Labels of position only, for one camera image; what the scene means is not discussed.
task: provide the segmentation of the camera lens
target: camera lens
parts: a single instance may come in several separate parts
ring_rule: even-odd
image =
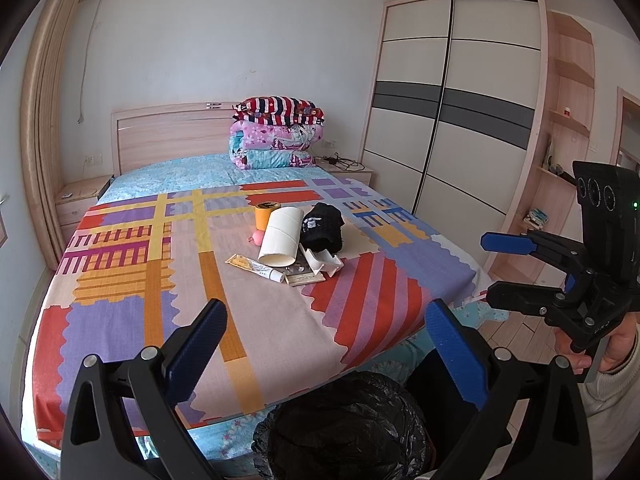
[[[605,186],[604,188],[604,205],[607,206],[609,211],[613,211],[616,208],[616,194],[613,193],[611,186]]]
[[[584,183],[584,179],[582,177],[578,179],[578,193],[580,194],[580,198],[587,196],[587,185]]]
[[[594,206],[600,205],[600,186],[592,178],[589,179],[589,198]]]

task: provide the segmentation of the paper towel roll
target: paper towel roll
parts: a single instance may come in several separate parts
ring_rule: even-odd
[[[283,207],[271,213],[258,255],[260,263],[286,267],[296,261],[304,216],[297,207]]]

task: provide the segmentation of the orange tape roll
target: orange tape roll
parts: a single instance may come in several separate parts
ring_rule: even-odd
[[[255,228],[260,231],[266,230],[269,216],[280,207],[281,204],[279,202],[260,202],[255,207]]]

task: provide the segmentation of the bed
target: bed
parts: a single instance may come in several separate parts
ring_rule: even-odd
[[[69,242],[28,354],[22,437],[54,460],[82,358],[161,346],[210,297],[230,322],[177,415],[230,476],[252,472],[222,461],[247,457],[252,428],[279,402],[356,368],[405,379],[432,348],[420,330],[431,299],[468,326],[505,319],[471,300],[490,280],[468,254],[375,190],[319,168],[237,170],[226,154],[231,114],[230,104],[202,103],[113,115],[117,178]],[[257,256],[247,240],[265,200],[338,207],[341,272],[289,287],[225,265]],[[127,412],[152,456],[133,402]]]

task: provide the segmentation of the wooden headboard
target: wooden headboard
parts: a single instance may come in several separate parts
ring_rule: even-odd
[[[226,153],[236,103],[188,103],[111,114],[116,176],[183,156]]]

